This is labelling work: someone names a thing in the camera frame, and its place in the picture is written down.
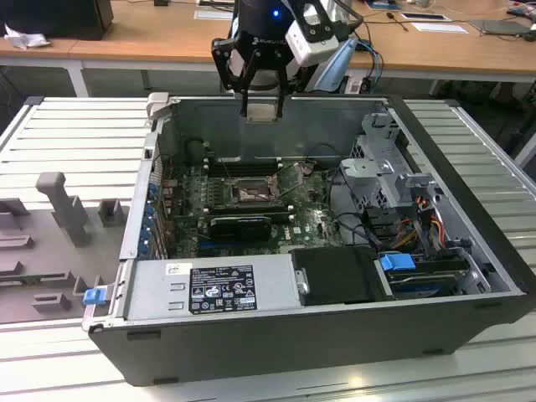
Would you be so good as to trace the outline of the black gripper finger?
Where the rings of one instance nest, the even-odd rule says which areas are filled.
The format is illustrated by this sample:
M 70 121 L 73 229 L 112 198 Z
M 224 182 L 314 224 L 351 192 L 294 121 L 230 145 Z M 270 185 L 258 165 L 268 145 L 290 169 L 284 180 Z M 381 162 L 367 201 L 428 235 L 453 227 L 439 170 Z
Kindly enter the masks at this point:
M 276 119 L 282 118 L 283 106 L 286 96 L 289 93 L 289 81 L 286 67 L 281 67 L 276 71 L 278 80 L 278 95 L 276 102 Z
M 244 61 L 240 75 L 235 75 L 229 67 L 233 51 Z M 224 88 L 241 95 L 240 115 L 247 117 L 250 85 L 260 68 L 262 55 L 260 49 L 256 48 L 248 37 L 214 39 L 211 54 Z

